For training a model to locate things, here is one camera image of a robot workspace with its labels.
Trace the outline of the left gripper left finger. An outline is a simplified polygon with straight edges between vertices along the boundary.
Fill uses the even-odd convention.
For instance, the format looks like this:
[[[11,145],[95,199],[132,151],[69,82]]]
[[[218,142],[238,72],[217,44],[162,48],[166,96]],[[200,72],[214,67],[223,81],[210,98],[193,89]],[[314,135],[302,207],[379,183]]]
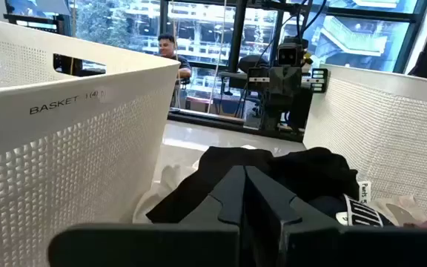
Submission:
[[[50,266],[238,266],[245,169],[234,166],[178,223],[84,223],[58,233]]]

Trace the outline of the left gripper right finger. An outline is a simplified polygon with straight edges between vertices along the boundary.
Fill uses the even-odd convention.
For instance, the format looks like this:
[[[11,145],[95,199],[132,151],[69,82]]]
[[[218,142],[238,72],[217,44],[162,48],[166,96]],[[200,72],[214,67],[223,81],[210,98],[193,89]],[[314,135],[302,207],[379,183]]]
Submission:
[[[384,226],[350,202],[342,225],[255,167],[245,167],[245,214],[258,266],[427,266],[427,228]]]

